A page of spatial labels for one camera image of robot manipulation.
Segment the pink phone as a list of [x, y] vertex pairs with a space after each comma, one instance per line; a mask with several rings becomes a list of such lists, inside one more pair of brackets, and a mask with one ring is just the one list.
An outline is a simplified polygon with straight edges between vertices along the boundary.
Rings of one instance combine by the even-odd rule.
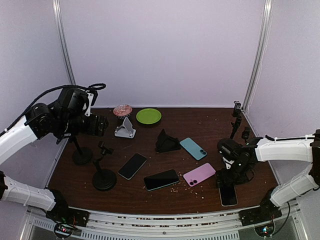
[[190, 187], [194, 187], [212, 177], [215, 173], [216, 170], [209, 163], [205, 163], [185, 173], [183, 178]]

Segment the black triangular phone stand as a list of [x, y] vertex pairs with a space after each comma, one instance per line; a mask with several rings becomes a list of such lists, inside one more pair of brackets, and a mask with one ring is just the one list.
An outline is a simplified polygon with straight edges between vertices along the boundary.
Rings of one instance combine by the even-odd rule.
[[158, 153], [165, 153], [180, 149], [181, 145], [179, 140], [177, 138], [167, 135], [165, 130], [162, 129], [155, 143], [155, 151]]

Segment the black phone teal case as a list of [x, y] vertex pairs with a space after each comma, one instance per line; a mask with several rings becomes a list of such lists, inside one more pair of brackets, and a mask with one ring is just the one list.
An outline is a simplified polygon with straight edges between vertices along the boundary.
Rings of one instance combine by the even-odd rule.
[[147, 191], [154, 191], [176, 184], [180, 181], [180, 179], [176, 171], [174, 169], [170, 169], [147, 176], [143, 179], [143, 181]]

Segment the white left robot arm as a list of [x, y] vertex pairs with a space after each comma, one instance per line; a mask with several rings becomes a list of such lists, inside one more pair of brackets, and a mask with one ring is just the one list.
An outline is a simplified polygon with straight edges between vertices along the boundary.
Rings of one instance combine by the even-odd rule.
[[[56, 142], [78, 134], [102, 137], [108, 126], [104, 116], [92, 114], [98, 91], [105, 83], [88, 87], [61, 85], [37, 96], [13, 123], [0, 134], [0, 162], [3, 164], [25, 146], [48, 134]], [[64, 196], [58, 190], [40, 189], [0, 174], [0, 199], [52, 212], [61, 222], [72, 218]]]

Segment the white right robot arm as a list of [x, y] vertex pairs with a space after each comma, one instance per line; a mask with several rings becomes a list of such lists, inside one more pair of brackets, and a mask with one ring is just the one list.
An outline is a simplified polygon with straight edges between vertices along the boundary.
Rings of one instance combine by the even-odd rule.
[[280, 207], [296, 197], [320, 188], [320, 131], [299, 137], [277, 138], [266, 135], [248, 139], [244, 145], [231, 138], [217, 143], [219, 153], [226, 164], [216, 173], [216, 186], [230, 187], [248, 183], [247, 172], [260, 162], [303, 161], [305, 170], [286, 183], [271, 188], [258, 207], [241, 210], [239, 218], [243, 226], [271, 221], [282, 216]]

